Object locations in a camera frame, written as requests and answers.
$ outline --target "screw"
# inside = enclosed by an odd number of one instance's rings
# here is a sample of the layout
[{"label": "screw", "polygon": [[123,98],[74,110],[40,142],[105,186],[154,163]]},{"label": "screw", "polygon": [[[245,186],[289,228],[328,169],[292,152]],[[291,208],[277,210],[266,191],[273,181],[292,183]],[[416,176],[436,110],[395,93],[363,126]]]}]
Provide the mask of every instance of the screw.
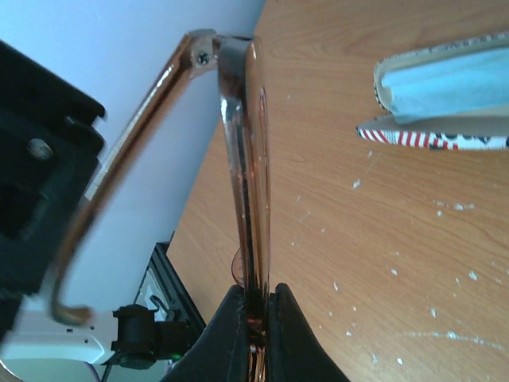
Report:
[{"label": "screw", "polygon": [[27,149],[30,155],[39,161],[47,161],[53,156],[53,150],[48,143],[39,138],[30,139]]},{"label": "screw", "polygon": [[200,65],[206,65],[210,62],[210,56],[207,52],[199,52],[196,62]]}]

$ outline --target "light blue tissue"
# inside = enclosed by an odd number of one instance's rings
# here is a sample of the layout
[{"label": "light blue tissue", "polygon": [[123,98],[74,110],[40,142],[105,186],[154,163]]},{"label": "light blue tissue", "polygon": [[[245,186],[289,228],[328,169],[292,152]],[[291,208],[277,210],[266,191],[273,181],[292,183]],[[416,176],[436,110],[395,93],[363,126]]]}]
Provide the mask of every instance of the light blue tissue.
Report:
[{"label": "light blue tissue", "polygon": [[388,72],[397,123],[509,104],[509,48]]}]

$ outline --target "wood grain surface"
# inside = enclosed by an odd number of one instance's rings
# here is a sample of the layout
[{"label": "wood grain surface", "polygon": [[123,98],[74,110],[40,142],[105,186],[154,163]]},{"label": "wood grain surface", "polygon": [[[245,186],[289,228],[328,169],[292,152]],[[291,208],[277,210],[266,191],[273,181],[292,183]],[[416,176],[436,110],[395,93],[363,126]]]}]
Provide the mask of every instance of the wood grain surface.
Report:
[{"label": "wood grain surface", "polygon": [[[506,0],[266,4],[271,285],[290,285],[352,382],[509,380],[509,152],[355,133],[384,114],[378,60],[509,29],[507,15]],[[169,249],[206,320],[233,283],[237,248],[218,127]]]}]

